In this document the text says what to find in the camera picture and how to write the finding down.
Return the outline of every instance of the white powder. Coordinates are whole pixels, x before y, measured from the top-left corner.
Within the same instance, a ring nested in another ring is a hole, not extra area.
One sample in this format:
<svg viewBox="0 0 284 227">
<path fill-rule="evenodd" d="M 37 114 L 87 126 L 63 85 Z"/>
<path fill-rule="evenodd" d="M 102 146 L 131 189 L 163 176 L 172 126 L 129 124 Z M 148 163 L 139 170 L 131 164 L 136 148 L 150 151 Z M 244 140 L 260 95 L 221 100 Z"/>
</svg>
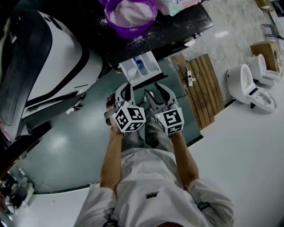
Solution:
<svg viewBox="0 0 284 227">
<path fill-rule="evenodd" d="M 106 26 L 107 25 L 107 20 L 104 18 L 104 19 L 101 19 L 99 21 L 99 24 L 102 25 L 102 26 Z"/>
<path fill-rule="evenodd" d="M 121 1 L 110 13 L 112 23 L 121 27 L 136 27 L 152 20 L 153 13 L 150 7 L 144 3 Z"/>
</svg>

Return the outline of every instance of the plastic packaging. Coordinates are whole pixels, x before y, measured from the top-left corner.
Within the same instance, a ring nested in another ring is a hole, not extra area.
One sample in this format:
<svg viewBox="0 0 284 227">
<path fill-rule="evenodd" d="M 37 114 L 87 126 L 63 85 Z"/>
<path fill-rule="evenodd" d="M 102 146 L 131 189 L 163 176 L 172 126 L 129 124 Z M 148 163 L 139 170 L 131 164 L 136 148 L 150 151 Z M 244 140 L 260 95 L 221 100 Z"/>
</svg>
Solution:
<svg viewBox="0 0 284 227">
<path fill-rule="evenodd" d="M 196 5 L 199 0 L 156 0 L 163 15 L 174 16 L 181 10 Z"/>
</svg>

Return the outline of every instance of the toilet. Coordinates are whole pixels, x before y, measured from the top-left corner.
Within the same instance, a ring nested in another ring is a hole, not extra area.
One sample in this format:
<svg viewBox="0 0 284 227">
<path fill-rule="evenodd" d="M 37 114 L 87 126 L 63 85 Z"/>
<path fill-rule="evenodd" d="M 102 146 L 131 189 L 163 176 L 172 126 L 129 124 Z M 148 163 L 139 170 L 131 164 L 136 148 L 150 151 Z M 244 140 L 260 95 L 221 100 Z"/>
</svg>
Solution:
<svg viewBox="0 0 284 227">
<path fill-rule="evenodd" d="M 257 87 L 252 79 L 252 73 L 246 64 L 229 69 L 226 74 L 228 89 L 236 100 L 258 106 L 268 112 L 273 112 L 277 104 L 272 95 L 261 87 Z"/>
<path fill-rule="evenodd" d="M 252 77 L 259 81 L 259 83 L 269 86 L 275 86 L 280 79 L 280 74 L 267 70 L 264 56 L 262 54 L 248 58 L 248 66 L 251 70 Z"/>
</svg>

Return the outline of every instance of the cardboard box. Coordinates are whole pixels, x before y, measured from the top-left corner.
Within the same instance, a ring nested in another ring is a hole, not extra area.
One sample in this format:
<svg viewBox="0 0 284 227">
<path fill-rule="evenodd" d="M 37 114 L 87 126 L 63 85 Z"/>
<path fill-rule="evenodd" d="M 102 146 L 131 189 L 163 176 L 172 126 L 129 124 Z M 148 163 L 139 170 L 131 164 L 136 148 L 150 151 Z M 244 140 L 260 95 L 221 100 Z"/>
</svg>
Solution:
<svg viewBox="0 0 284 227">
<path fill-rule="evenodd" d="M 252 54 L 262 54 L 268 70 L 280 72 L 281 60 L 277 43 L 274 41 L 260 42 L 250 46 Z"/>
<path fill-rule="evenodd" d="M 272 3 L 269 0 L 255 0 L 255 1 L 258 7 L 265 11 L 271 12 L 275 10 Z"/>
</svg>

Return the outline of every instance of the wooden slatted mat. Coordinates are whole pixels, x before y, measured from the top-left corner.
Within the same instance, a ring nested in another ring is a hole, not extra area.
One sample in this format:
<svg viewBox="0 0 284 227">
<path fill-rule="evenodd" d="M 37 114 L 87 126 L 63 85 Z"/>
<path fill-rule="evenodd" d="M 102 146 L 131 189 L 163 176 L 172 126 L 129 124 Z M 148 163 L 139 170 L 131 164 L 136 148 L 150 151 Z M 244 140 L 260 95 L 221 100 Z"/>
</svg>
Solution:
<svg viewBox="0 0 284 227">
<path fill-rule="evenodd" d="M 216 73 L 208 54 L 186 62 L 182 54 L 172 57 L 179 67 L 178 75 L 188 93 L 187 97 L 200 129 L 215 121 L 214 116 L 224 109 L 222 94 L 217 81 Z M 193 86 L 187 86 L 186 66 L 197 78 Z"/>
</svg>

